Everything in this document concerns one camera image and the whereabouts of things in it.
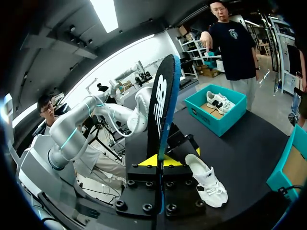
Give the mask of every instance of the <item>white wall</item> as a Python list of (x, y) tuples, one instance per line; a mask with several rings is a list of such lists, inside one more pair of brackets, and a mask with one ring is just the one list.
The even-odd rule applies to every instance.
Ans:
[[(169, 54), (178, 55), (178, 52), (172, 43), (171, 38), (167, 32), (156, 34), (154, 37), (138, 43), (123, 52), (119, 53), (108, 62), (104, 63), (98, 69), (96, 69), (90, 76), (88, 76), (65, 100), (72, 108), (78, 104), (89, 93), (85, 89), (95, 78), (97, 81), (90, 87), (91, 93), (97, 92), (97, 84), (109, 86), (109, 80), (114, 79), (123, 71), (130, 68), (138, 60), (141, 61), (145, 67), (149, 63), (165, 57)], [(146, 69), (152, 75), (157, 71), (154, 66)], [(126, 80), (134, 80), (134, 74), (131, 74)]]

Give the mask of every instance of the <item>new balance logo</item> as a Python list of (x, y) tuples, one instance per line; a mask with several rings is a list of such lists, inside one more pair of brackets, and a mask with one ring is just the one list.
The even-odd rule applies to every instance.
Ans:
[(214, 105), (216, 108), (221, 108), (223, 106), (223, 103), (222, 102), (218, 102), (217, 100), (214, 100), (212, 102), (212, 105)]
[(163, 79), (163, 76), (159, 76), (158, 86), (157, 86), (157, 93), (156, 98), (158, 103), (154, 105), (153, 114), (156, 120), (159, 138), (161, 134), (161, 117), (163, 115), (164, 103), (165, 103), (165, 96), (166, 96), (166, 89), (167, 89), (167, 82)]

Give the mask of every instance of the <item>young man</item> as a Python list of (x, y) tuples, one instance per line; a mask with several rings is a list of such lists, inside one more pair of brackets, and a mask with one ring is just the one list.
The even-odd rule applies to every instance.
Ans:
[(301, 58), (301, 67), (302, 67), (302, 77), (303, 77), (303, 95), (302, 101), (299, 105), (298, 111), (300, 113), (300, 118), (298, 120), (298, 125), (303, 127), (307, 119), (307, 78), (306, 78), (306, 62), (305, 55), (307, 54), (305, 41), (299, 39), (298, 36), (295, 38), (295, 45), (299, 49), (300, 58)]
[(224, 3), (212, 0), (209, 6), (218, 22), (209, 28), (209, 32), (202, 32), (200, 40), (207, 51), (220, 48), (226, 78), (233, 90), (247, 96), (247, 109), (251, 110), (259, 79), (256, 45), (243, 25), (229, 20)]
[[(44, 135), (50, 135), (50, 128), (57, 119), (50, 97), (47, 95), (41, 96), (37, 101), (37, 109), (40, 116), (46, 119), (47, 127)], [(73, 166), (80, 175), (106, 184), (116, 190), (121, 190), (122, 181), (112, 180), (104, 172), (111, 173), (116, 177), (126, 177), (126, 169), (123, 165), (105, 156), (91, 145), (87, 147), (80, 159), (75, 160)]]

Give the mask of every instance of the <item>black t-shirt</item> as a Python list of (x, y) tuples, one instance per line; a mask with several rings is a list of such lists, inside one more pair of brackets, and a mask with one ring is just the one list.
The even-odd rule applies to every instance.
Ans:
[(256, 76), (255, 61), (251, 51), (256, 44), (249, 32), (241, 25), (230, 21), (217, 22), (209, 28), (213, 50), (219, 47), (228, 80), (237, 81)]

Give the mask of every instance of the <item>white shoe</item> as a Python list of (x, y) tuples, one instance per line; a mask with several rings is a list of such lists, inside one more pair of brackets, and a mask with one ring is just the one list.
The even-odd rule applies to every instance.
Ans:
[(219, 114), (225, 115), (231, 110), (235, 104), (227, 99), (227, 97), (219, 94), (214, 94), (211, 91), (207, 92), (207, 106), (219, 111)]
[(221, 207), (228, 200), (225, 187), (214, 174), (213, 167), (209, 167), (194, 154), (186, 156), (186, 163), (193, 172), (193, 177), (198, 181), (204, 191), (197, 191), (201, 199), (212, 207)]

